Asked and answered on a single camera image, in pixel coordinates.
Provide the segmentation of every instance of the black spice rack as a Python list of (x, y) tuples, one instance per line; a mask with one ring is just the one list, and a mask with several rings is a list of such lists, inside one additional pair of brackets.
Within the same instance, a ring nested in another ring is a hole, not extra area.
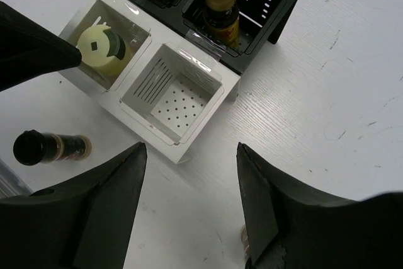
[(129, 0), (155, 19), (180, 34), (190, 37), (192, 31), (201, 34), (199, 39), (190, 39), (199, 47), (216, 50), (214, 55), (221, 63), (241, 75), (260, 51), (265, 41), (275, 44), (297, 0), (237, 0), (240, 10), (239, 45), (237, 49), (219, 47), (205, 31), (202, 8), (204, 0), (172, 0), (162, 3), (157, 0)]

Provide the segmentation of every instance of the perforated bin bottom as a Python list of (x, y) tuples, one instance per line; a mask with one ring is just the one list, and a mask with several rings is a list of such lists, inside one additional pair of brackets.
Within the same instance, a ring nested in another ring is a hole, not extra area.
[(211, 94), (180, 76), (152, 109), (151, 115), (182, 137), (210, 98)]
[(221, 87), (208, 67), (189, 56), (162, 45), (122, 98), (173, 142), (181, 140)]

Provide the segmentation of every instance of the ventilation slot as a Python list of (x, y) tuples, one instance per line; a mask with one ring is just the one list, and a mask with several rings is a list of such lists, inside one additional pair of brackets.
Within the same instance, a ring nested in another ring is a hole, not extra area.
[(159, 59), (133, 95), (148, 104), (152, 104), (172, 76), (165, 62)]

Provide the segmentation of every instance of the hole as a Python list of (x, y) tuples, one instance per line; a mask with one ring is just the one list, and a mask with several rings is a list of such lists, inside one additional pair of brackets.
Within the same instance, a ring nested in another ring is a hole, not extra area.
[(254, 21), (254, 20), (253, 20), (252, 18), (250, 18), (248, 15), (245, 15), (245, 14), (242, 13), (242, 12), (239, 12), (239, 14), (240, 14), (241, 16), (245, 17), (246, 19), (248, 19), (250, 22), (253, 22), (253, 23), (254, 23), (255, 25), (257, 25), (258, 27), (260, 27), (260, 28), (263, 27), (263, 25), (261, 25), (260, 23)]
[(39, 190), (39, 191), (33, 193), (32, 195), (36, 196), (36, 197), (39, 197), (41, 195), (51, 195), (52, 193), (55, 193), (54, 189), (45, 188), (45, 189), (42, 189), (42, 190)]
[(98, 44), (96, 42), (91, 42), (91, 50), (98, 50)]

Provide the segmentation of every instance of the white spice rack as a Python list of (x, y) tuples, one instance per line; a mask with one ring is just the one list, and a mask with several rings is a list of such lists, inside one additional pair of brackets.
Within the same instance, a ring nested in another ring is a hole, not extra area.
[(240, 77), (126, 0), (93, 0), (60, 37), (77, 45), (81, 33), (106, 24), (129, 44), (123, 72), (102, 78), (84, 63), (60, 73), (174, 163), (220, 104), (235, 100)]

